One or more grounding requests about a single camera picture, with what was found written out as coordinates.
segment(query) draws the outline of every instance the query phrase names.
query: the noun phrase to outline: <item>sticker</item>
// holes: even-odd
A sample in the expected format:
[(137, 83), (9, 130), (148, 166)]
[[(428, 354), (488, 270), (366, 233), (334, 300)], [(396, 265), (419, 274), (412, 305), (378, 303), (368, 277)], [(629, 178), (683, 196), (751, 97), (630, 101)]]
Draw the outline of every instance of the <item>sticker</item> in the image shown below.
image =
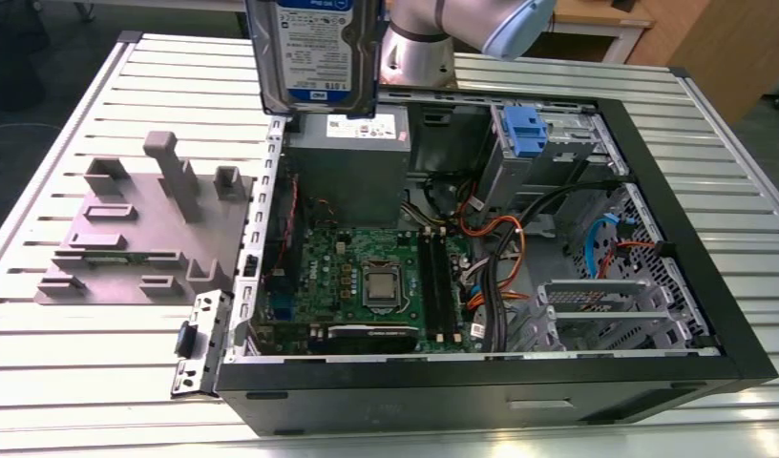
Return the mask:
[(352, 22), (352, 0), (280, 0), (276, 12), (288, 92), (301, 100), (343, 100), (352, 49), (342, 34)]
[(468, 331), (468, 335), (471, 337), (476, 337), (478, 339), (482, 339), (486, 334), (487, 334), (487, 327), (479, 323), (472, 323), (471, 330)]
[(330, 114), (327, 136), (395, 140), (395, 115), (376, 114), (372, 119), (348, 119), (343, 114)]

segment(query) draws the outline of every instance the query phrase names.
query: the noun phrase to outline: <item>ram slot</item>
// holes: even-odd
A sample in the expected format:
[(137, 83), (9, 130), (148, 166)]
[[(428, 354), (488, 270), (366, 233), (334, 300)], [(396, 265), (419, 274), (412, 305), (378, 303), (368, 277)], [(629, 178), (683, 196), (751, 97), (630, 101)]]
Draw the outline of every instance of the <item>ram slot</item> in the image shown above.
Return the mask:
[(443, 340), (443, 329), (440, 328), (438, 296), (435, 294), (435, 275), (431, 257), (431, 236), (422, 234), (418, 236), (418, 271), (420, 272), (420, 285), (424, 300), (424, 320), (427, 323), (427, 339)]
[(431, 264), (435, 277), (435, 296), (438, 298), (438, 318), (440, 330), (450, 342), (456, 333), (455, 295), (452, 294), (452, 270), (450, 256), (446, 252), (446, 237), (435, 235), (431, 238)]

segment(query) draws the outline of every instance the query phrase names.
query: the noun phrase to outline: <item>slotted aluminum profile table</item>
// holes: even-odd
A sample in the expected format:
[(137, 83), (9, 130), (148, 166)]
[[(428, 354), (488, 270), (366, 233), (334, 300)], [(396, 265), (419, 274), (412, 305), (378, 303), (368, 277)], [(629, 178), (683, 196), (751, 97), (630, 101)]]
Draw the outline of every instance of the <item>slotted aluminum profile table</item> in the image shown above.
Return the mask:
[[(662, 68), (474, 55), (459, 56), (458, 77), (467, 89), (623, 100), (779, 372), (779, 194), (690, 79)], [(171, 130), (196, 173), (233, 165), (264, 177), (269, 122), (247, 41), (123, 35), (0, 231), (1, 453), (779, 456), (779, 379), (629, 427), (335, 439), (260, 440), (221, 401), (169, 401), (191, 304), (41, 306), (36, 285), (93, 156), (155, 172), (143, 139)]]

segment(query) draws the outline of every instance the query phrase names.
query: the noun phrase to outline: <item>wooden cabinet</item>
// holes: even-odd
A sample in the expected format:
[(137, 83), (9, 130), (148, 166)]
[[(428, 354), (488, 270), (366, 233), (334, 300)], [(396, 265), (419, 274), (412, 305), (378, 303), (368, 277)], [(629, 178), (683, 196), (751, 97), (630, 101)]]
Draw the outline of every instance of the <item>wooden cabinet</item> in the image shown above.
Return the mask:
[(655, 19), (627, 60), (685, 67), (729, 123), (779, 78), (779, 0), (641, 0)]

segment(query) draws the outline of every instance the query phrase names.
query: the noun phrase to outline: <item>hard drive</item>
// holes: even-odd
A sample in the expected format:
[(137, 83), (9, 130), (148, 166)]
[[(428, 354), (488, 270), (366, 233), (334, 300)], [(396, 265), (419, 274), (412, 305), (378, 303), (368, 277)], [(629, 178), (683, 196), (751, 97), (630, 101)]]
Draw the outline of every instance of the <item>hard drive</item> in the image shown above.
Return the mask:
[(382, 0), (245, 0), (263, 109), (372, 116)]

